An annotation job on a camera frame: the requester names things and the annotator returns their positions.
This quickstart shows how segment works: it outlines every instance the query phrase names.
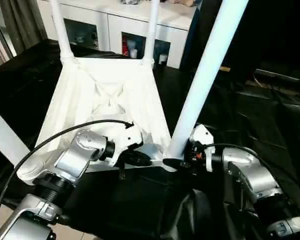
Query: white countertop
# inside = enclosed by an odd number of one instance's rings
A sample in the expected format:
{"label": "white countertop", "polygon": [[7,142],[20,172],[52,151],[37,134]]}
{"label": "white countertop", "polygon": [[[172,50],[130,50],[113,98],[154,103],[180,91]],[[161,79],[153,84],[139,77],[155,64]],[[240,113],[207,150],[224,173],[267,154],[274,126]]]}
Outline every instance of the white countertop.
{"label": "white countertop", "polygon": [[[151,1],[143,0],[137,5],[121,4],[119,0],[59,0],[61,4],[94,10],[111,15],[148,22],[151,12]],[[160,25],[189,30],[196,7],[182,4],[160,3],[158,21]]]}

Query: dark curtain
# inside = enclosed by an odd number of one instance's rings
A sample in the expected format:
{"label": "dark curtain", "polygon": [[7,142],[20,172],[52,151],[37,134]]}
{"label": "dark curtain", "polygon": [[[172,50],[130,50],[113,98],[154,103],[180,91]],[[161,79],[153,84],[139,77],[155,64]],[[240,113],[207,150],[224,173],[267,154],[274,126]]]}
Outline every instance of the dark curtain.
{"label": "dark curtain", "polygon": [[0,6],[6,29],[17,54],[45,39],[32,0],[0,0]]}

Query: cabinet door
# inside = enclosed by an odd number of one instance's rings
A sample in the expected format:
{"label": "cabinet door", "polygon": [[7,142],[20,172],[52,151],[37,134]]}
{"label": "cabinet door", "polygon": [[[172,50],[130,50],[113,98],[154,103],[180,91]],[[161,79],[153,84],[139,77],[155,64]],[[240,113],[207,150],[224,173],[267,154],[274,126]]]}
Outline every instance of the cabinet door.
{"label": "cabinet door", "polygon": [[[48,38],[58,40],[50,3],[44,0],[37,0],[37,3]],[[63,4],[61,13],[70,43],[110,50],[107,14]]]}
{"label": "cabinet door", "polygon": [[[148,34],[148,22],[140,21],[115,15],[108,15],[109,21],[109,36],[110,36],[110,50],[122,54],[122,42],[124,38],[132,38],[135,36],[142,36],[144,39]],[[177,29],[174,27],[167,27],[157,24],[156,26],[156,40],[167,43],[166,46],[162,42],[156,42],[154,54],[156,54],[156,46],[163,48],[164,51],[168,48],[167,66],[178,69],[181,58],[184,52],[188,32],[186,30]]]}

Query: black cable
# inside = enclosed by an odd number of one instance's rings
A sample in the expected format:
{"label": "black cable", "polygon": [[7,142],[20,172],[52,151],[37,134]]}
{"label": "black cable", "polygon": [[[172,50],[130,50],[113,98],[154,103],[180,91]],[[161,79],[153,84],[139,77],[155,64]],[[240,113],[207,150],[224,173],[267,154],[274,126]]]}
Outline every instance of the black cable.
{"label": "black cable", "polygon": [[25,163],[25,161],[32,155],[34,154],[36,151],[38,151],[40,148],[42,148],[44,145],[48,144],[49,142],[51,142],[52,140],[56,139],[57,137],[60,137],[61,135],[64,135],[68,132],[71,132],[73,130],[79,129],[79,128],[83,128],[85,126],[89,126],[89,125],[93,125],[93,124],[102,124],[102,123],[118,123],[118,124],[124,124],[126,126],[126,128],[129,128],[131,126],[133,126],[132,123],[127,122],[127,121],[122,121],[122,120],[115,120],[115,119],[104,119],[104,120],[95,120],[95,121],[89,121],[89,122],[85,122],[73,127],[69,127],[63,131],[60,131],[58,133],[56,133],[55,135],[49,137],[48,139],[44,140],[43,142],[41,142],[38,146],[36,146],[33,150],[31,150],[27,155],[25,155],[21,161],[15,166],[15,168],[13,169],[11,175],[9,176],[8,180],[6,181],[4,188],[1,192],[0,195],[0,207],[1,204],[4,200],[5,197],[5,193],[7,191],[7,188],[13,178],[13,176],[16,174],[16,172],[19,170],[19,168]]}
{"label": "black cable", "polygon": [[285,175],[287,175],[295,184],[299,185],[299,181],[292,176],[289,172],[287,172],[284,168],[282,168],[280,165],[274,163],[274,162],[266,162],[264,159],[262,159],[258,154],[256,154],[253,150],[246,148],[244,146],[239,146],[235,144],[230,144],[230,143],[211,143],[211,144],[205,144],[203,145],[204,149],[210,148],[210,147],[224,147],[224,148],[235,148],[235,149],[240,149],[243,150],[252,156],[254,156],[256,159],[258,159],[263,165],[266,166],[267,169],[271,169],[270,165],[273,165],[275,168],[279,169],[282,171]]}

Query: tile floor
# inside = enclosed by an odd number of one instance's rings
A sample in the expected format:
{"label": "tile floor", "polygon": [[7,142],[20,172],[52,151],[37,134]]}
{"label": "tile floor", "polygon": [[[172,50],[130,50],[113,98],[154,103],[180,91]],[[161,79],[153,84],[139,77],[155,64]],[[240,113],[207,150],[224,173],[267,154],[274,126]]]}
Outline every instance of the tile floor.
{"label": "tile floor", "polygon": [[[2,206],[0,209],[0,227],[8,219],[13,211],[6,207]],[[94,240],[100,238],[95,238],[95,236],[83,233],[81,231],[74,230],[68,226],[63,226],[57,224],[53,226],[53,232],[56,234],[57,240]]]}

